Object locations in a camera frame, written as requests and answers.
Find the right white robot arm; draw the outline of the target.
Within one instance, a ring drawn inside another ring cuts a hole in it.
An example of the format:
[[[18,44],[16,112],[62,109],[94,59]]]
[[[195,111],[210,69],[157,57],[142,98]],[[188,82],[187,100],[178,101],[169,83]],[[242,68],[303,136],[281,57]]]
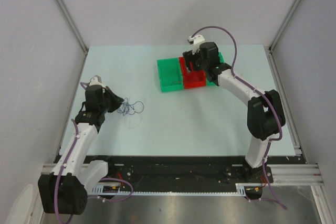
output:
[[[271,141],[282,139],[286,123],[281,98],[276,90],[259,90],[234,73],[233,66],[222,63],[218,46],[214,42],[190,42],[192,50],[183,53],[188,71],[205,72],[206,79],[222,87],[247,107],[247,127],[251,134],[249,150],[245,156],[248,166],[242,169],[243,179],[254,183],[261,177]]]

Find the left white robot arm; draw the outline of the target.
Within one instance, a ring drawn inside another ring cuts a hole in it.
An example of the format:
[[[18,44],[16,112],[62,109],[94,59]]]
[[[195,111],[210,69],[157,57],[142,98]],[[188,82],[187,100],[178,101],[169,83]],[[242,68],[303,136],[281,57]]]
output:
[[[52,171],[42,174],[38,180],[45,213],[80,215],[87,205],[88,193],[97,182],[115,178],[116,169],[105,161],[92,161],[86,170],[82,170],[82,165],[105,121],[105,114],[114,112],[122,103],[121,97],[100,82],[86,87],[85,101],[72,121],[75,131],[64,154]]]

